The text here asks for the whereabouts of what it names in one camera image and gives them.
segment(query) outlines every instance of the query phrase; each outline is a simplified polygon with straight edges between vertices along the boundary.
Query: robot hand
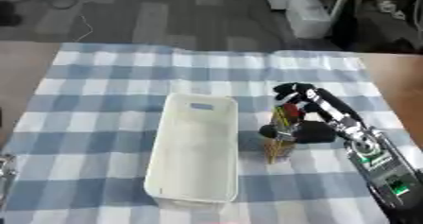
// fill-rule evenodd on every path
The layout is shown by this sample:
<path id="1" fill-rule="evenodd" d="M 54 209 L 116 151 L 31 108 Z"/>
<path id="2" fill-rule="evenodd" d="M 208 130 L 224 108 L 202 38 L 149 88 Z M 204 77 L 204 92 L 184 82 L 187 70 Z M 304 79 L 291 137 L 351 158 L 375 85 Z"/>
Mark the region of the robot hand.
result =
<path id="1" fill-rule="evenodd" d="M 367 127 L 347 104 L 312 84 L 281 84 L 274 91 L 276 100 L 290 96 L 287 103 L 305 103 L 301 110 L 303 116 L 317 112 L 346 140 L 347 157 L 391 223 L 423 223 L 423 178 L 383 132 Z"/>

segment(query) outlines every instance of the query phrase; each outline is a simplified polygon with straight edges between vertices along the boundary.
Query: blue and white checkered tablecloth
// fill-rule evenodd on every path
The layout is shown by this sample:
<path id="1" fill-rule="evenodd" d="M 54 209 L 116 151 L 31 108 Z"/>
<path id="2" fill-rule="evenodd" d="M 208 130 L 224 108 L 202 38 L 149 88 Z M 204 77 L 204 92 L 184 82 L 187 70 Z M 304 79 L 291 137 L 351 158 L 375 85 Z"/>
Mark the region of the blue and white checkered tablecloth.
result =
<path id="1" fill-rule="evenodd" d="M 385 129 L 412 165 L 421 151 L 360 60 L 324 52 L 204 53 L 160 46 L 66 43 L 17 124 L 7 223 L 379 224 L 385 218 L 342 141 L 297 146 L 268 165 L 258 128 L 272 87 L 311 82 Z M 144 174 L 171 92 L 230 95 L 239 103 L 238 198 L 221 212 L 160 209 Z"/>

